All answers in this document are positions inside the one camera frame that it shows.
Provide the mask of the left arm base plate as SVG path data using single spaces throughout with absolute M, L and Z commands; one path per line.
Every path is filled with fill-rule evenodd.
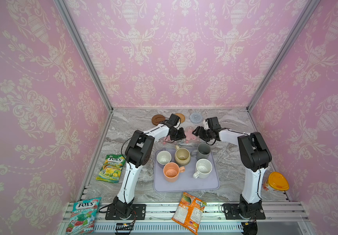
M 130 215 L 122 216 L 113 205 L 108 206 L 105 213 L 105 220 L 145 220 L 146 204 L 133 204 Z

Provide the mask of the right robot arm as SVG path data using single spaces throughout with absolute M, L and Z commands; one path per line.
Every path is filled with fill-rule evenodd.
M 244 133 L 222 128 L 217 117 L 203 121 L 192 132 L 206 143 L 225 142 L 238 146 L 240 159 L 245 167 L 244 188 L 235 211 L 242 219 L 266 219 L 262 207 L 261 189 L 264 174 L 272 161 L 272 154 L 259 132 Z

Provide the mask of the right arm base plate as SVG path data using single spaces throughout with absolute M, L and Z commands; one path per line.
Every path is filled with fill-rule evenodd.
M 227 220 L 265 220 L 266 216 L 262 205 L 224 203 L 221 207 Z

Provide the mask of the pink flower coaster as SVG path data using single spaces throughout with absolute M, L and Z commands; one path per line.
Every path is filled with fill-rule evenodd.
M 164 140 L 163 140 L 163 144 L 164 144 L 164 145 L 165 145 L 165 144 L 172 144 L 172 143 L 174 143 L 174 140 L 172 140 L 172 139 L 170 138 L 170 136 L 165 137 Z
M 186 136 L 185 142 L 187 144 L 200 142 L 199 138 L 192 133 L 193 131 L 194 131 L 193 127 L 186 127 L 185 128 L 185 136 Z

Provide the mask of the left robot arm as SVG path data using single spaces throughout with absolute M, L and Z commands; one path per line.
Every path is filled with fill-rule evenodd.
M 172 141 L 184 139 L 184 129 L 180 126 L 183 118 L 171 114 L 169 119 L 160 122 L 149 130 L 136 130 L 128 139 L 123 157 L 126 160 L 126 171 L 122 186 L 117 196 L 113 199 L 111 211 L 120 218 L 129 218 L 133 213 L 135 188 L 139 174 L 150 159 L 155 142 L 170 137 Z

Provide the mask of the blue woven coaster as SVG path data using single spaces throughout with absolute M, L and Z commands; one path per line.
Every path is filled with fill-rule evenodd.
M 190 114 L 189 119 L 192 123 L 199 124 L 203 121 L 203 116 L 200 113 L 195 112 Z

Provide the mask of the brown wooden coaster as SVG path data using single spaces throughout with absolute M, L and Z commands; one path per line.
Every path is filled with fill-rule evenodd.
M 151 119 L 151 122 L 153 125 L 157 126 L 158 124 L 160 124 L 161 122 L 165 121 L 166 117 L 164 115 L 154 115 Z

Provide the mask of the woven rattan coaster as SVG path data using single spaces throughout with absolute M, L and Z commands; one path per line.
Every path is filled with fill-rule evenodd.
M 175 115 L 180 118 L 180 122 L 181 123 L 185 122 L 186 118 L 185 118 L 185 116 L 182 113 L 176 113 Z

